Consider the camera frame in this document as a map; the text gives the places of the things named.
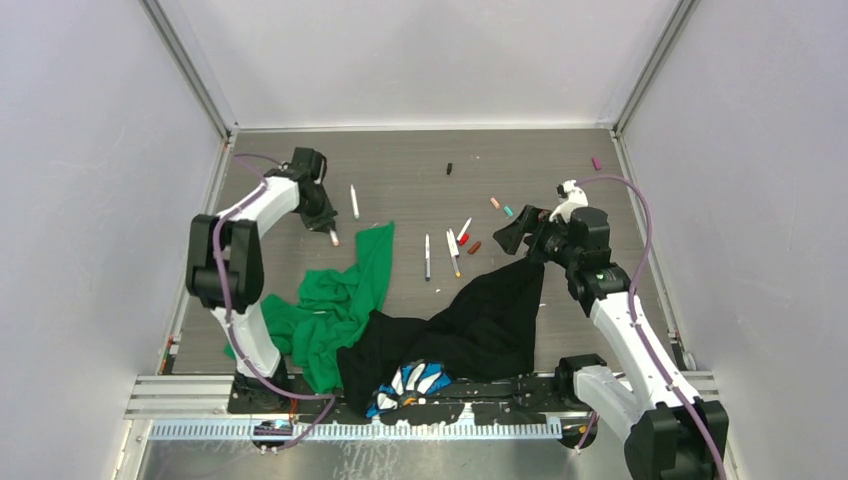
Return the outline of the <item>brown pen cap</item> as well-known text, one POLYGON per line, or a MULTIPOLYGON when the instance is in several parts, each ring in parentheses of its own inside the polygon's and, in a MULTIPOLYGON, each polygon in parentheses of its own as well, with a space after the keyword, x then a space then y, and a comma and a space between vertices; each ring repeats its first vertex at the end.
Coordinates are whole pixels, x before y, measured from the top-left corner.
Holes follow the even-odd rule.
POLYGON ((472 246, 471 246, 471 247, 467 250, 467 253, 468 253, 469 255, 474 255, 474 254, 475 254, 475 253, 476 253, 476 252, 480 249, 481 245, 482 245, 482 242, 481 242, 481 241, 477 241, 477 242, 475 242, 475 243, 474 243, 474 244, 473 244, 473 245, 472 245, 472 246))

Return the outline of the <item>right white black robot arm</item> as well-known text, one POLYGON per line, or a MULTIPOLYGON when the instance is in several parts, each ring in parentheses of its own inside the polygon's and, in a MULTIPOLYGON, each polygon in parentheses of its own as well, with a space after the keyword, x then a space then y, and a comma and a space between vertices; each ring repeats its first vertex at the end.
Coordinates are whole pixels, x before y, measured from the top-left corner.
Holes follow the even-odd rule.
POLYGON ((494 240, 513 255, 565 270, 568 290, 603 334, 623 369, 623 379, 590 355, 561 360, 558 403, 587 405, 623 444, 634 479, 723 479, 729 418, 717 400, 705 400, 677 369, 651 330, 626 272, 612 260, 606 212, 577 207, 566 218, 532 205, 494 240))

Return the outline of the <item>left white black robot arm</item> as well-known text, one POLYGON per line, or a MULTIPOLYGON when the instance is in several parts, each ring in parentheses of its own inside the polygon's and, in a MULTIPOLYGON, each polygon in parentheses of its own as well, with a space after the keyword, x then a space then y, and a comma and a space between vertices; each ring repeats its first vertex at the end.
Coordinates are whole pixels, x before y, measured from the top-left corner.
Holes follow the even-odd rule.
POLYGON ((288 162, 258 175, 258 186, 215 215, 190 224, 186 289, 218 320, 255 403, 269 413, 295 398, 285 363, 273 344, 260 306, 264 289, 263 236, 284 216, 300 216, 310 232, 339 243, 336 216, 324 186, 328 160, 319 151, 295 148, 288 162))

